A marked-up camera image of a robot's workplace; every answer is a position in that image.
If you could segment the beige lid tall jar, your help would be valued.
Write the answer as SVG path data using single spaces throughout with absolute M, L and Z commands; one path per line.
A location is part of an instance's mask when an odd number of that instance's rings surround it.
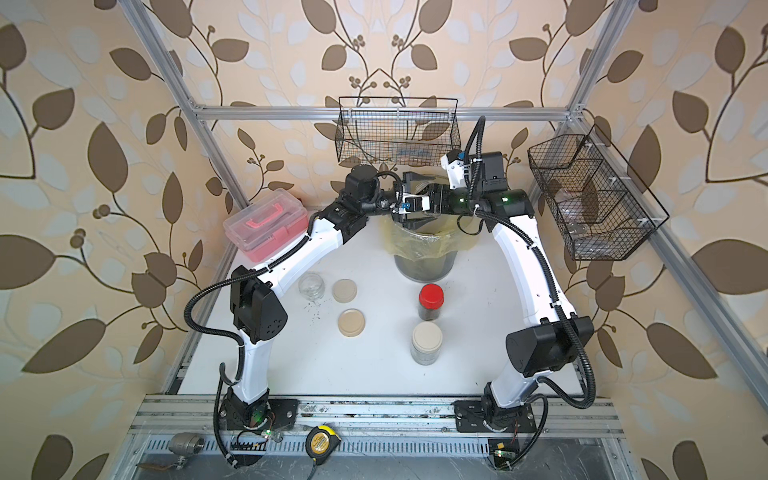
M 436 362 L 443 343 L 443 332 L 433 322 L 422 321 L 417 324 L 411 334 L 411 355 L 420 365 L 431 365 Z

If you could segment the ribbed glass jar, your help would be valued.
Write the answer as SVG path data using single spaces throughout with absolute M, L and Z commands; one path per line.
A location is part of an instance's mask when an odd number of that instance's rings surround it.
M 298 289 L 302 297 L 316 302 L 325 294 L 325 282 L 319 274 L 307 272 L 299 278 Z

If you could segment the tan short jar lid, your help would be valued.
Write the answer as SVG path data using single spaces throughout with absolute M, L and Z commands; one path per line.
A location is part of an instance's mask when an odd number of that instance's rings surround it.
M 340 333 L 345 337 L 356 337 L 360 335 L 366 325 L 364 314 L 358 309 L 344 310 L 338 317 L 337 326 Z

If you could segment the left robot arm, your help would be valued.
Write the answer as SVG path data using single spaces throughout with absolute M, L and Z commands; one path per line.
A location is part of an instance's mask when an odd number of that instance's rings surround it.
M 404 221 L 409 213 L 426 206 L 429 199 L 419 197 L 421 189 L 413 184 L 429 179 L 414 172 L 398 175 L 370 165 L 356 166 L 347 174 L 337 198 L 310 216 L 307 229 L 289 249 L 259 268 L 240 266 L 229 278 L 193 295 L 183 312 L 187 326 L 200 334 L 228 338 L 237 344 L 234 377 L 227 377 L 224 363 L 219 366 L 215 420 L 225 414 L 254 429 L 269 418 L 267 372 L 272 340 L 288 320 L 280 301 L 285 290 L 325 255 L 361 231 L 371 216 L 387 215 Z M 197 303 L 224 287 L 230 289 L 234 329 L 197 323 L 193 319 Z

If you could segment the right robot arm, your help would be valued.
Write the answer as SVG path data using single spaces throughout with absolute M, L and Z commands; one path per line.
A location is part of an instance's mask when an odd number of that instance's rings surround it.
M 487 426 L 502 430 L 514 415 L 546 398 L 538 391 L 541 385 L 571 407 L 592 406 L 596 377 L 585 344 L 594 327 L 589 317 L 577 314 L 560 287 L 527 194 L 508 187 L 502 154 L 483 152 L 485 124 L 480 117 L 465 147 L 442 157 L 449 184 L 432 188 L 429 197 L 433 213 L 478 219 L 480 230 L 501 248 L 515 281 L 522 327 L 507 335 L 507 364 L 481 399 Z

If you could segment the red lid tea jar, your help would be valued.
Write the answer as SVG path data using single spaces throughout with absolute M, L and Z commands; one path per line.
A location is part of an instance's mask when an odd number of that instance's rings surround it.
M 424 321 L 436 320 L 444 305 L 445 294 L 443 289 L 434 283 L 424 285 L 418 296 L 418 313 Z

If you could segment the yellow plastic bin liner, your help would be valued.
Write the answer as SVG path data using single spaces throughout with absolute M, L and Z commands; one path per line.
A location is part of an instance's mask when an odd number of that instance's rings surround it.
M 479 236 L 460 230 L 457 219 L 455 215 L 440 215 L 416 230 L 409 230 L 385 217 L 380 222 L 380 237 L 390 255 L 410 261 L 437 259 L 470 250 L 477 244 Z

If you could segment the metal mesh trash bin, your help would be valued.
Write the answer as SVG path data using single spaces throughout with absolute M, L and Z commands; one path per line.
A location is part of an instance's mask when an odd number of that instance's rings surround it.
M 383 220 L 384 248 L 403 276 L 419 283 L 435 283 L 450 273 L 459 252 L 477 244 L 479 237 L 462 232 L 456 219 L 456 215 L 441 215 L 416 230 L 390 218 Z

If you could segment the pink plastic toolbox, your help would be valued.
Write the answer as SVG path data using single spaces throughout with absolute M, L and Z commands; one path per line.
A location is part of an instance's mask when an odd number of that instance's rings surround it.
M 301 201 L 278 188 L 229 217 L 223 228 L 238 250 L 259 264 L 305 234 L 308 223 L 309 213 Z

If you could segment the yellow black tape measure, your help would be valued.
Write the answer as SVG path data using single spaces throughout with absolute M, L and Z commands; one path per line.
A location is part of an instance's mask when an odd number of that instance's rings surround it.
M 305 439 L 305 451 L 315 465 L 322 465 L 341 444 L 341 437 L 328 425 L 313 427 Z

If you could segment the metal pipe fitting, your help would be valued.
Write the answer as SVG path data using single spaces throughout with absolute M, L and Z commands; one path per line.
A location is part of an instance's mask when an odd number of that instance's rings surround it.
M 172 436 L 168 450 L 180 457 L 191 457 L 199 454 L 205 447 L 205 439 L 190 432 L 177 433 Z

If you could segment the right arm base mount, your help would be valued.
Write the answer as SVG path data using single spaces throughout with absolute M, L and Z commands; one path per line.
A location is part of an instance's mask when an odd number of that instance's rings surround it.
M 494 400 L 491 383 L 475 400 L 453 403 L 456 429 L 460 433 L 534 433 L 537 424 L 530 405 L 502 408 Z

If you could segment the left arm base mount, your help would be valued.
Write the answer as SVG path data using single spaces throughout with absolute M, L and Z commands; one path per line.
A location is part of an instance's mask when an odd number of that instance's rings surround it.
M 295 398 L 266 396 L 246 403 L 234 395 L 227 395 L 220 401 L 215 418 L 224 423 L 224 430 L 280 430 L 295 424 L 298 407 L 299 401 Z

